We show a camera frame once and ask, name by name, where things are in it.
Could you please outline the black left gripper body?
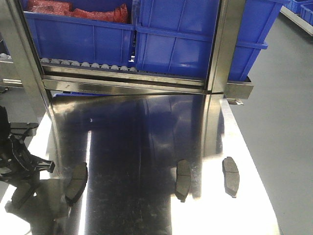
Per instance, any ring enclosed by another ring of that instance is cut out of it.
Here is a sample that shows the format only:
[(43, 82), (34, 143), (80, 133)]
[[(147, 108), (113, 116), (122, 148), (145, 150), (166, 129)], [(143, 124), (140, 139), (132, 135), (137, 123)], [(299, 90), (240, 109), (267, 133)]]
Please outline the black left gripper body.
[(7, 110), (0, 108), (0, 180), (17, 187), (38, 172), (38, 160), (24, 144), (11, 133)]

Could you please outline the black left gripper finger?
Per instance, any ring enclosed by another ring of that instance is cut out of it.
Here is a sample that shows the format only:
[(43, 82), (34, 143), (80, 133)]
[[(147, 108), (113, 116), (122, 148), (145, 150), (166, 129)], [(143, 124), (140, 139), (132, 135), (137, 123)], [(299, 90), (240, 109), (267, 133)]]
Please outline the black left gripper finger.
[(49, 173), (53, 173), (55, 168), (55, 163), (53, 161), (45, 160), (34, 155), (31, 155), (30, 159), (34, 171), (46, 170)]

